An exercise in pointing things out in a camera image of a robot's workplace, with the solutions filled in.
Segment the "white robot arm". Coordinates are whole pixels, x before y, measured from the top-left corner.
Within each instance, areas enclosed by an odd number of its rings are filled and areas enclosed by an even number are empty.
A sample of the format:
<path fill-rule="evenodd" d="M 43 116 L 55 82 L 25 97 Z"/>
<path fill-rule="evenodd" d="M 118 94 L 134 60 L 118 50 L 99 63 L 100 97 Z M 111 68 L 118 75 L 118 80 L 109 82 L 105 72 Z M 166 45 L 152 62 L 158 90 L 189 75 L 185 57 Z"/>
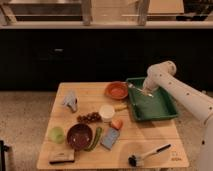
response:
<path fill-rule="evenodd" d="M 205 133 L 198 157 L 198 171 L 213 171 L 213 98 L 176 79 L 176 71 L 172 61 L 151 65 L 142 90 L 151 94 L 162 87 L 203 123 Z"/>

